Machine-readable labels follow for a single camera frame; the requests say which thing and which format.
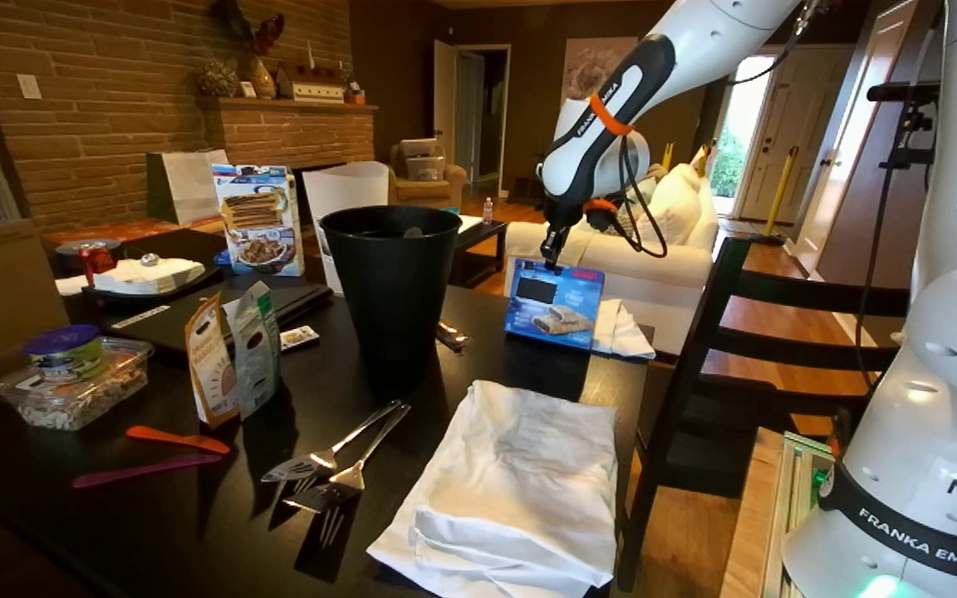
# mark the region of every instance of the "metal utensil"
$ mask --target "metal utensil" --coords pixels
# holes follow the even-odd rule
[[[406,404],[391,398],[387,409],[372,412],[366,424],[360,424],[355,429],[350,429],[337,446],[324,449],[324,452],[310,452],[289,463],[281,463],[277,468],[269,468],[261,482],[293,482],[293,479],[313,479],[316,473],[337,473],[339,468],[339,452],[355,442],[364,431],[368,431],[375,424],[381,424],[387,417],[408,409]]]
[[[364,497],[366,493],[366,465],[375,457],[375,449],[387,442],[387,437],[413,412],[413,406],[406,406],[401,412],[395,412],[379,437],[372,440],[372,446],[343,473],[330,477],[326,482],[319,482],[316,477],[303,479],[295,484],[295,493],[286,499],[286,507],[324,515],[337,499],[346,497]]]

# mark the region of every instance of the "wooden floor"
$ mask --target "wooden floor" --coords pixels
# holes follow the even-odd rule
[[[495,208],[498,219],[543,219],[528,204]],[[785,254],[768,254],[750,262],[756,271],[776,271],[793,276],[793,266]],[[505,280],[491,276],[480,292],[502,297]],[[811,339],[843,344],[843,334],[834,322],[816,322],[802,316],[772,313],[763,307],[732,307],[727,313],[738,327],[763,329],[809,329]],[[777,385],[824,385],[850,389],[861,380],[817,380],[816,371],[763,369],[757,363],[721,358],[710,363],[718,371],[744,371]],[[678,488],[660,488],[654,499],[654,515],[647,522],[646,556],[638,570],[634,592],[638,598],[710,598],[721,590],[732,536],[734,536],[738,501],[694,497]],[[86,595],[60,570],[29,552],[22,543],[0,529],[0,595]]]

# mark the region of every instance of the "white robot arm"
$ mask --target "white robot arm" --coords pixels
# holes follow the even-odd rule
[[[678,0],[607,78],[543,163],[544,261],[591,197],[601,163],[654,103],[710,84],[756,53],[797,0]],[[878,384],[838,477],[790,539],[785,564],[809,598],[957,595],[957,0],[943,5],[934,187],[913,261],[905,346]]]

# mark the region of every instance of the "plastic container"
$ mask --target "plastic container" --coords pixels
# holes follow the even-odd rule
[[[80,431],[150,384],[150,344],[104,336],[97,344],[104,369],[94,380],[46,375],[41,367],[28,367],[0,380],[0,395],[38,429]]]

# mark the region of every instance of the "room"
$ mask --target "room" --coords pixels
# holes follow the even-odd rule
[[[150,234],[176,234],[172,216],[162,213],[172,209],[172,201],[166,201],[158,175],[154,158],[161,153],[225,150],[233,163],[286,163],[295,172],[319,172],[324,167],[366,159],[395,163],[401,139],[427,139],[439,129],[433,95],[437,39],[468,51],[509,46],[513,65],[505,74],[513,74],[513,79],[502,121],[505,137],[498,172],[491,172],[490,182],[467,169],[468,179],[461,182],[461,197],[453,201],[460,213],[480,219],[485,197],[495,201],[491,219],[505,224],[502,240],[495,240],[495,234],[477,240],[485,266],[485,254],[491,254],[495,271],[482,273],[482,280],[468,286],[482,297],[502,298],[521,240],[513,219],[544,219],[535,163],[543,163],[551,142],[566,88],[566,51],[572,39],[643,37],[668,6],[668,0],[526,0],[526,6],[509,6],[502,0],[0,5],[0,216],[28,219],[46,256],[52,256],[52,245],[68,240],[142,240]],[[867,6],[824,0],[802,46],[850,46],[843,68],[843,79],[850,79],[861,74],[864,39],[873,32],[878,13],[895,6],[896,5],[891,0],[873,0]],[[250,61],[243,65],[253,51],[253,37],[245,37],[245,51],[240,51],[240,18],[245,28],[274,28],[274,37],[261,39],[261,56],[269,70],[274,90],[256,90],[264,74]],[[789,28],[772,37],[772,46],[777,51],[785,39]],[[936,39],[941,0],[911,5],[911,24],[880,84],[936,79]],[[310,96],[310,106],[295,109],[289,99],[293,95],[332,95],[337,99],[343,96],[343,103],[326,106]],[[660,103],[638,121],[634,129],[647,139],[651,163],[660,159],[665,169],[693,163],[698,148],[721,137],[724,99],[727,88],[710,84]],[[828,118],[849,123],[849,99],[850,90],[828,88],[824,106],[834,106]],[[895,175],[891,194],[880,194],[886,172],[884,163],[891,159],[900,129],[900,109],[891,103],[873,103],[872,127],[859,139],[859,163],[840,187],[843,201],[834,213],[816,216],[804,204],[821,189],[821,163],[834,163],[824,150],[840,139],[838,127],[821,123],[817,129],[809,129],[811,153],[793,163],[790,197],[797,197],[797,204],[780,213],[776,209],[777,216],[772,219],[763,219],[768,208],[757,209],[757,216],[724,213],[718,234],[734,237],[776,225],[780,251],[776,271],[780,273],[821,282],[909,291],[923,213],[922,201],[929,197],[930,172],[923,163],[905,167]],[[789,172],[777,159],[790,153],[790,148],[777,148],[780,137],[772,123],[776,121],[768,118],[768,153],[763,148],[750,153],[750,172],[763,169],[768,187],[777,182],[777,172]],[[929,148],[930,139],[930,135],[911,137],[919,148]],[[326,262],[319,256],[319,240],[313,240],[313,216],[303,225],[310,225],[310,237],[303,237],[303,266],[324,273]],[[214,240],[220,237],[217,225],[200,225],[196,234]],[[615,273],[615,266],[625,266],[618,254],[611,254],[607,273]],[[672,358],[660,367],[676,369],[676,357],[693,334],[693,313],[700,307],[706,280],[707,276],[693,276],[683,292],[678,307],[685,316],[683,308],[665,316],[678,322],[678,334],[668,344]],[[710,529],[721,545],[721,559],[716,559],[718,564],[700,570],[698,577],[687,577],[694,571],[665,571],[683,559],[693,562],[687,556],[694,549],[660,545],[654,559],[646,552],[647,571],[658,571],[646,577],[643,564],[634,582],[638,595],[643,590],[660,595],[724,592],[724,559],[732,552],[740,499],[706,507],[707,511],[700,510],[698,519],[718,515],[727,522],[718,532]]]

